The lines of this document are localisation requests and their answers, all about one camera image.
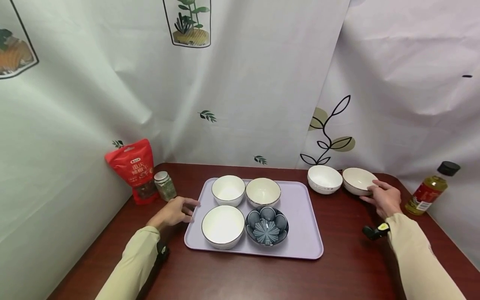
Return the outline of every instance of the black bottle cap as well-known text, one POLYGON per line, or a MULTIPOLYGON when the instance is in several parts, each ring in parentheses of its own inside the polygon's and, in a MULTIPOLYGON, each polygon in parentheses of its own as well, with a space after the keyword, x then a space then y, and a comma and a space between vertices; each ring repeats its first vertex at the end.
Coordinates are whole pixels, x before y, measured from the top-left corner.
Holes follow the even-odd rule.
POLYGON ((460 170, 460 166, 451 161, 444 161, 438 167, 437 171, 445 176, 453 176, 455 173, 460 170))

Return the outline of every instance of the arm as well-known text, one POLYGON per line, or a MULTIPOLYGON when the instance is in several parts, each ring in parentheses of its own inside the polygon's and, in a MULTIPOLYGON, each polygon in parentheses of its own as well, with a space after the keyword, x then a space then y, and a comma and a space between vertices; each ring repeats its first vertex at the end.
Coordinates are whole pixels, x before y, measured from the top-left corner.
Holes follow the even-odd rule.
POLYGON ((395 252, 408 300, 465 300, 462 292, 433 255, 417 222, 403 214, 386 219, 388 238, 395 252))
POLYGON ((96 300, 134 300, 137 298, 158 255, 156 244, 160 240, 161 229, 180 222, 190 223, 193 221, 193 211, 185 204, 200 205, 197 200, 190 198, 172 199, 148 221, 146 227, 133 235, 123 251, 120 262, 110 274, 96 300))
POLYGON ((96 300, 135 299, 155 263, 159 240, 160 234, 155 227, 147 226, 137 231, 96 300))
POLYGON ((368 187, 372 198, 360 197, 373 204, 389 225, 388 238, 396 255, 403 290, 408 300, 465 300, 455 282, 433 255, 430 243, 417 222, 400 209, 400 191, 374 180, 368 187))

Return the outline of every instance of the white ceramic bowl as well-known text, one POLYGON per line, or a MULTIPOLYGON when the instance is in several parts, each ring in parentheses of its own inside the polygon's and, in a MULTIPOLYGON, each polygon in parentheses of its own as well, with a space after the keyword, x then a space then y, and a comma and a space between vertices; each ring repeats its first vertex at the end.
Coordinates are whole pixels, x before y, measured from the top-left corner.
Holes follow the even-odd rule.
POLYGON ((247 199, 254 207, 273 206, 280 200, 282 190, 275 181, 257 178, 250 181, 245 189, 247 199))
POLYGON ((206 240, 220 250, 228 250, 238 243, 245 228, 241 211, 230 205, 212 208, 202 221, 202 233, 206 240))
POLYGON ((317 193, 329 195, 342 186, 342 175, 334 168, 313 166, 308 170, 308 184, 317 193))
POLYGON ((212 194, 218 205, 238 206, 245 194, 245 182, 233 175, 218 178, 212 184, 212 194))
POLYGON ((348 168, 343 171, 343 185, 350 193, 357 196, 368 196, 372 192, 367 190, 371 185, 375 185, 372 180, 378 180, 378 178, 360 168, 348 168))

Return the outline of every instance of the plastic bottle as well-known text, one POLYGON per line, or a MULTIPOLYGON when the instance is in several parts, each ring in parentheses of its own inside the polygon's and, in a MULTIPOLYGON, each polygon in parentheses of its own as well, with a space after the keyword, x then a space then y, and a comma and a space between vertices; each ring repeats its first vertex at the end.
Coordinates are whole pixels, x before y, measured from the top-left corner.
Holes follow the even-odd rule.
POLYGON ((450 161, 444 161, 438 167, 437 173, 425 178, 419 188, 413 193, 405 208, 409 213, 420 216, 448 188, 446 178, 452 177, 460 170, 460 166, 450 161))

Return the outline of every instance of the tray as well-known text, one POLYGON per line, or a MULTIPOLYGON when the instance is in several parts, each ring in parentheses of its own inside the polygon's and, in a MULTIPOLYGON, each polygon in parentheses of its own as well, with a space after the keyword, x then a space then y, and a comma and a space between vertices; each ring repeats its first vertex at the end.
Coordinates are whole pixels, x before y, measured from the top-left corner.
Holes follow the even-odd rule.
MULTIPOLYGON (((307 187, 300 182, 277 181, 282 189, 280 201, 274 206, 286 217, 289 226, 287 238, 273 247, 261 246, 253 242, 244 231, 238 244, 230 250, 213 248, 202 234, 202 220, 205 215, 218 204, 212 194, 212 184, 216 178, 210 178, 204 184, 198 201, 201 206, 193 213, 194 222, 190 223, 185 233, 185 245, 194 250, 229 252, 262 256, 275 256, 298 259, 318 259, 324 253, 322 238, 318 230, 312 203, 307 187)), ((246 217, 254 209, 246 196, 238 209, 246 217)))

